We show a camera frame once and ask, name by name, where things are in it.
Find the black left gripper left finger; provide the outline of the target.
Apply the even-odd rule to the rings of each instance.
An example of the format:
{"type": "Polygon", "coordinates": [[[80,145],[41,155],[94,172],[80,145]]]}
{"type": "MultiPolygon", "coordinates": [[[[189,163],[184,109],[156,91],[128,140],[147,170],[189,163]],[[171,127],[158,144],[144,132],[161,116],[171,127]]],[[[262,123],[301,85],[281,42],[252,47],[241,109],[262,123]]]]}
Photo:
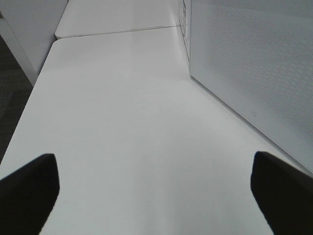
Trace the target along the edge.
{"type": "Polygon", "coordinates": [[[38,235],[60,191],[54,154],[43,154],[0,181],[0,233],[38,235]]]}

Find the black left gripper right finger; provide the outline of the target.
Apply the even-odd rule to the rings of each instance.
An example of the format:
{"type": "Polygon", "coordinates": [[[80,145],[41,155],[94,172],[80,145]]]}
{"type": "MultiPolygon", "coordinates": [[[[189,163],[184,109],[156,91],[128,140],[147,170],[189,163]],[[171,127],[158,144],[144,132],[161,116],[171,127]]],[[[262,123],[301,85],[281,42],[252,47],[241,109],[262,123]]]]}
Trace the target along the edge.
{"type": "Polygon", "coordinates": [[[268,153],[254,155],[250,189],[275,235],[313,233],[313,179],[268,153]]]}

